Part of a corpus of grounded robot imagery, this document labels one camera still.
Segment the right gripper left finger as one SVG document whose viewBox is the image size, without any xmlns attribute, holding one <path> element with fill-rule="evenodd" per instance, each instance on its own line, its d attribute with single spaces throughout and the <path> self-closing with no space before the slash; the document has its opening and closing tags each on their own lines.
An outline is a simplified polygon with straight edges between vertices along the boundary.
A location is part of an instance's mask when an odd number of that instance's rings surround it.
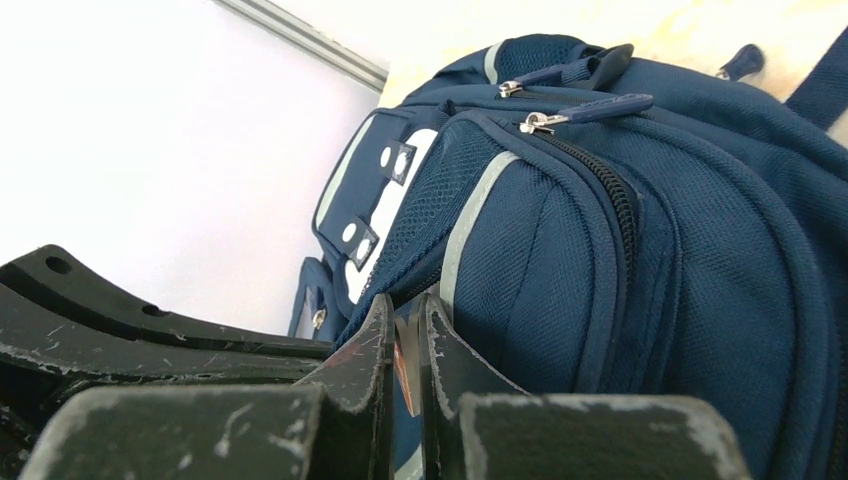
<svg viewBox="0 0 848 480">
<path fill-rule="evenodd" d="M 390 479 L 393 306 L 292 385 L 98 387 L 48 422 L 25 479 Z"/>
</svg>

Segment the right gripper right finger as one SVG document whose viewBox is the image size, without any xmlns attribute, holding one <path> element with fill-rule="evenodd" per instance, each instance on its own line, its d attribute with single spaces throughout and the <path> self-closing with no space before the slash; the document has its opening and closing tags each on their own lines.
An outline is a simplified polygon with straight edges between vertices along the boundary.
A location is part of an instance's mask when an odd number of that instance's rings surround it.
<svg viewBox="0 0 848 480">
<path fill-rule="evenodd" d="M 682 396 L 532 395 L 422 298 L 422 461 L 428 479 L 746 479 L 729 424 Z"/>
</svg>

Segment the small orange eraser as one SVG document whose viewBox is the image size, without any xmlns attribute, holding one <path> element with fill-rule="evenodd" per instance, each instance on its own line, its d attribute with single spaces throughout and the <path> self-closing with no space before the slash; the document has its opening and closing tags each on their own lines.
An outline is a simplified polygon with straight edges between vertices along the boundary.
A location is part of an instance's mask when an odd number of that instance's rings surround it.
<svg viewBox="0 0 848 480">
<path fill-rule="evenodd" d="M 394 317 L 394 365 L 403 399 L 412 417 L 421 414 L 420 341 L 418 320 Z"/>
</svg>

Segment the navy blue student backpack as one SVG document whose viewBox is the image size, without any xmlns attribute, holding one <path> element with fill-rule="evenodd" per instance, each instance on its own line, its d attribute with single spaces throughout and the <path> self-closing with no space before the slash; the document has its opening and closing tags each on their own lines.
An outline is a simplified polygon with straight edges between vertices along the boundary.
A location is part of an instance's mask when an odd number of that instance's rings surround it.
<svg viewBox="0 0 848 480">
<path fill-rule="evenodd" d="M 291 328 L 430 290 L 526 391 L 699 398 L 755 478 L 845 478 L 847 38 L 786 102 L 741 64 L 534 34 L 443 67 L 346 146 Z"/>
</svg>

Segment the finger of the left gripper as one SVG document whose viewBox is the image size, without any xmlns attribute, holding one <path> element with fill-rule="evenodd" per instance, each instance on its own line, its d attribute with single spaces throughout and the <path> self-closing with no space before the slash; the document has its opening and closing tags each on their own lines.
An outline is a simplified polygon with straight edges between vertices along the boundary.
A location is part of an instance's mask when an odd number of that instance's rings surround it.
<svg viewBox="0 0 848 480">
<path fill-rule="evenodd" d="M 20 474 L 46 423 L 101 385 L 293 383 L 325 358 L 321 342 L 284 340 L 246 352 L 131 341 L 1 289 L 1 476 Z"/>
<path fill-rule="evenodd" d="M 46 310 L 133 341 L 204 351 L 324 360 L 326 341 L 260 333 L 166 311 L 49 244 L 1 267 L 1 284 Z"/>
</svg>

